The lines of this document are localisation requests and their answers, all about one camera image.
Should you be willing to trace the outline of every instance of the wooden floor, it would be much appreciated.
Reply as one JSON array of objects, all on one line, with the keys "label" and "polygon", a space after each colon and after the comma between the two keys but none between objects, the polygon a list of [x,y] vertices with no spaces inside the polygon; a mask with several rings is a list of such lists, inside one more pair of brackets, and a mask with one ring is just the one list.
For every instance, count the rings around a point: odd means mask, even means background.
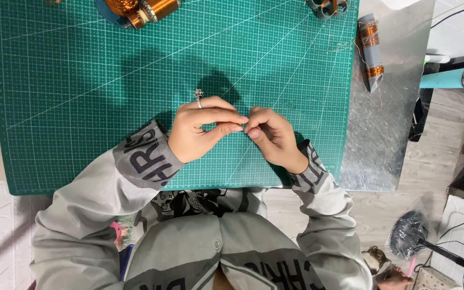
[{"label": "wooden floor", "polygon": [[[355,203],[353,214],[363,250],[370,246],[384,249],[383,243],[394,222],[418,198],[434,216],[435,226],[439,225],[447,200],[447,186],[452,181],[459,155],[463,127],[464,94],[436,89],[420,141],[408,143],[398,191],[349,192]],[[300,199],[291,190],[270,189],[264,200],[268,220],[289,237],[296,237],[306,227],[307,217],[299,210]],[[406,263],[398,265],[407,268]]]}]

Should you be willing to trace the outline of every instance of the green cutting mat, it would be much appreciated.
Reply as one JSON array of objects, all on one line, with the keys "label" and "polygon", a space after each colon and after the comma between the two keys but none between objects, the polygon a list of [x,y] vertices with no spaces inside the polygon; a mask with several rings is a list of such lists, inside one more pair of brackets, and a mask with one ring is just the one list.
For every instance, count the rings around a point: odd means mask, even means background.
[{"label": "green cutting mat", "polygon": [[[321,21],[303,0],[189,0],[122,30],[90,0],[0,0],[0,138],[10,193],[49,194],[150,118],[171,128],[193,91],[243,115],[274,108],[339,174],[358,0]],[[288,184],[244,133],[165,189]]]}]

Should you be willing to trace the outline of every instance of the table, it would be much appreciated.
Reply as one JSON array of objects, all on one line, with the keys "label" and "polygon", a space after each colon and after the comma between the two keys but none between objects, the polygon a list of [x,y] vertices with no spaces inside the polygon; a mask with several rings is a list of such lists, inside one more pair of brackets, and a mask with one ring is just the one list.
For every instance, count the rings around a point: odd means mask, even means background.
[{"label": "table", "polygon": [[383,81],[370,94],[356,51],[353,65],[345,153],[338,183],[346,190],[393,191],[398,187],[407,138],[434,10],[421,0],[401,10],[381,1],[361,0],[359,16],[379,20]]}]

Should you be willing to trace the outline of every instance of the finger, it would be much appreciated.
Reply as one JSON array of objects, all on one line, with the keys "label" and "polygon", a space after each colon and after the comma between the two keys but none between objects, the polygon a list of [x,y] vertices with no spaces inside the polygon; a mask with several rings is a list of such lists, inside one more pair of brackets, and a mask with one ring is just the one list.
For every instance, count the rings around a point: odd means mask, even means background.
[{"label": "finger", "polygon": [[262,155],[265,158],[273,156],[279,150],[266,136],[266,134],[260,128],[252,128],[248,132],[248,136],[252,141],[259,146],[261,149]]},{"label": "finger", "polygon": [[214,146],[224,136],[229,135],[232,132],[239,132],[242,130],[243,127],[241,125],[232,122],[223,122],[205,133],[205,137],[208,138],[208,141],[212,143],[212,146]]},{"label": "finger", "polygon": [[[237,112],[237,109],[234,106],[232,106],[231,103],[223,100],[222,98],[218,96],[203,97],[200,99],[200,104],[202,105],[203,109],[220,108],[220,109]],[[188,109],[199,109],[200,108],[198,107],[197,101],[185,104],[185,106]]]},{"label": "finger", "polygon": [[244,129],[246,133],[248,133],[250,129],[258,127],[259,124],[262,123],[266,123],[269,127],[274,129],[280,129],[289,125],[287,120],[285,120],[279,114],[275,113],[270,108],[256,108],[253,110],[253,112],[251,110],[250,116],[248,118],[249,121]]},{"label": "finger", "polygon": [[201,109],[191,111],[187,117],[194,124],[200,127],[203,124],[211,124],[214,122],[233,122],[236,124],[244,124],[248,122],[248,118],[239,115],[237,112],[231,112],[224,109]]}]

